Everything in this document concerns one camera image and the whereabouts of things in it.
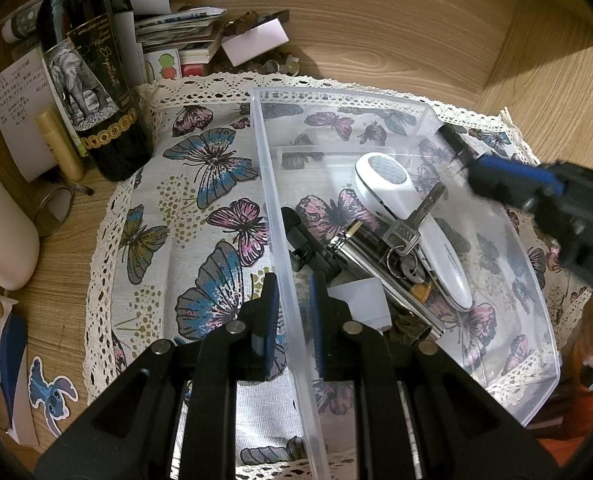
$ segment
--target wine bottle label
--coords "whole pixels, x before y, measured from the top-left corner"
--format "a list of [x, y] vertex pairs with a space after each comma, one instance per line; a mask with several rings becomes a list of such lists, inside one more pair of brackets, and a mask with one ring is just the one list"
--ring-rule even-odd
[[[87, 149], [109, 143], [136, 122], [108, 14], [71, 30], [44, 57], [65, 113]], [[85, 136], [86, 130], [118, 113], [121, 117], [107, 130]]]

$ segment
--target metal screw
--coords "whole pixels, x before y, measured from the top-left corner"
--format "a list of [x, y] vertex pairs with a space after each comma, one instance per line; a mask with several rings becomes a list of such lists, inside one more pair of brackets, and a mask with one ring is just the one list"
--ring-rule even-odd
[[346, 321], [343, 323], [343, 332], [350, 335], [360, 334], [363, 331], [363, 325], [358, 321]]
[[574, 234], [580, 235], [585, 230], [585, 224], [578, 218], [574, 218], [571, 222]]
[[536, 200], [534, 198], [528, 198], [523, 202], [523, 207], [521, 208], [523, 211], [529, 211], [532, 207], [534, 207]]
[[163, 355], [172, 348], [171, 343], [167, 339], [158, 339], [152, 343], [152, 352], [157, 355]]
[[225, 325], [225, 330], [230, 334], [240, 334], [243, 332], [247, 327], [243, 321], [239, 321], [238, 319], [234, 321], [230, 321], [227, 325]]
[[434, 355], [438, 352], [438, 345], [433, 341], [421, 341], [419, 343], [419, 350], [425, 355]]

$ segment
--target plastic bin divider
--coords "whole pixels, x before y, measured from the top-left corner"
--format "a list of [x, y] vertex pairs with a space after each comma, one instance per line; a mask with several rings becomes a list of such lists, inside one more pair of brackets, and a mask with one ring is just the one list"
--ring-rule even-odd
[[286, 359], [294, 376], [296, 398], [303, 425], [303, 440], [310, 462], [312, 477], [314, 480], [328, 480], [327, 452], [323, 440], [321, 419], [319, 418], [312, 388], [313, 377], [311, 376], [310, 360], [305, 345], [303, 321], [298, 300], [296, 299], [296, 288], [292, 279], [288, 240], [285, 236], [285, 226], [280, 213], [281, 205], [278, 199], [272, 158], [270, 157], [270, 146], [263, 120], [260, 90], [259, 88], [252, 89], [250, 112], [257, 141], [259, 168], [266, 199], [266, 214], [270, 224], [270, 250], [275, 259], [278, 290], [285, 318]]

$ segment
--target elephant illustration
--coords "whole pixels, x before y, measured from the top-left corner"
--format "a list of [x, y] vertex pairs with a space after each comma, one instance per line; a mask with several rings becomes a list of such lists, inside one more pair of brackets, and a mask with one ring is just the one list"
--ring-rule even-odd
[[71, 100], [74, 100], [85, 119], [92, 115], [85, 102], [86, 90], [96, 95], [99, 111], [108, 105], [105, 89], [77, 52], [62, 50], [52, 59], [49, 70], [54, 88], [63, 97], [65, 109], [71, 118], [76, 116]]

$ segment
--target handwritten note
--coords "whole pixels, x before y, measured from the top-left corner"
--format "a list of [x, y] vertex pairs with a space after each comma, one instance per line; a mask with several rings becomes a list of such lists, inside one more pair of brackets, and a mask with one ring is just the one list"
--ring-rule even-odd
[[28, 182], [56, 165], [34, 117], [54, 106], [41, 64], [32, 50], [0, 73], [0, 128], [14, 163]]

